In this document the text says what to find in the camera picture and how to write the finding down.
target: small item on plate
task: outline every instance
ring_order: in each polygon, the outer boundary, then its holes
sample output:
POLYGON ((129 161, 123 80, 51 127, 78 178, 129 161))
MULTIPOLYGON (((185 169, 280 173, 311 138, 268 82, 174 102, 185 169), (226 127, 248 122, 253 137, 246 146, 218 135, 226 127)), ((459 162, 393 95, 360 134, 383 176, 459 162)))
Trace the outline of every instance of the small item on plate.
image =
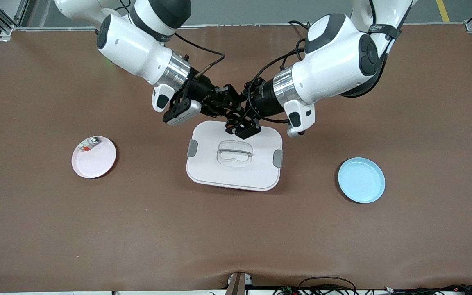
POLYGON ((82 152, 88 152, 91 149, 94 149, 94 146, 98 145, 100 142, 101 142, 101 140, 99 138, 97 138, 96 136, 91 137, 91 138, 88 138, 88 139, 82 141, 77 146, 77 149, 79 149, 82 152))

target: yellow floor line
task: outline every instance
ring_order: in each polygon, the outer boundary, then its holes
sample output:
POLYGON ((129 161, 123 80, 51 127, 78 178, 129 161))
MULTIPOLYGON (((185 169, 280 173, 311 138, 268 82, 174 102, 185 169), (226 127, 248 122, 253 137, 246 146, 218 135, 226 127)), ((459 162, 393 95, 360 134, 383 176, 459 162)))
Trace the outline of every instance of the yellow floor line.
POLYGON ((449 15, 447 15, 447 11, 445 9, 444 0, 436 0, 436 4, 438 5, 438 10, 440 10, 440 15, 442 15, 442 20, 445 23, 449 22, 449 15))

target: plate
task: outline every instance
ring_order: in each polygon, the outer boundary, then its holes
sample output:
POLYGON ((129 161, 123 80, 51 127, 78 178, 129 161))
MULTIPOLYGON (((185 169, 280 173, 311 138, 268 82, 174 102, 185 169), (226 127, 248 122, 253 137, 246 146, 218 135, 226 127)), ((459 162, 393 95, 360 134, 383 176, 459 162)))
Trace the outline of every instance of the plate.
POLYGON ((95 179, 107 173, 116 161, 116 146, 103 136, 97 136, 101 141, 90 151, 80 151, 76 148, 73 152, 72 165, 74 172, 86 179, 95 179))
POLYGON ((382 169, 362 157, 348 159, 338 172, 342 192, 351 200, 367 204, 378 200, 386 189, 382 169))

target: white container lid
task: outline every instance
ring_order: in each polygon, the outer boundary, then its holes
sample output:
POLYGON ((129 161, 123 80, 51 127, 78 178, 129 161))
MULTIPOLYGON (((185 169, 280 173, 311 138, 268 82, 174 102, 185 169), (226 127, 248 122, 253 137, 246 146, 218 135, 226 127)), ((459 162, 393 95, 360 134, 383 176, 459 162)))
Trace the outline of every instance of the white container lid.
POLYGON ((281 135, 270 127, 246 140, 225 132, 225 123, 206 121, 193 132, 187 174, 201 184, 268 191, 277 185, 283 162, 281 135))

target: silver metal ring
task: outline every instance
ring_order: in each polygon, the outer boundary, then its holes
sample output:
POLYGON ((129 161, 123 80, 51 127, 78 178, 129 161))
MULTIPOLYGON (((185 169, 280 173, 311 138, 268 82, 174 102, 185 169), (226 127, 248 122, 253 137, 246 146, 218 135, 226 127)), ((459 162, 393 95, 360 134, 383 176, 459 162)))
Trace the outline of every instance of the silver metal ring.
POLYGON ((296 88, 294 88, 292 67, 288 67, 274 76, 272 88, 274 95, 276 95, 276 99, 282 106, 287 101, 293 99, 298 101, 302 100, 300 95, 298 95, 298 92, 296 92, 296 88))
POLYGON ((187 81, 190 72, 191 65, 173 52, 165 72, 154 86, 158 87, 161 84, 166 84, 177 92, 187 81))

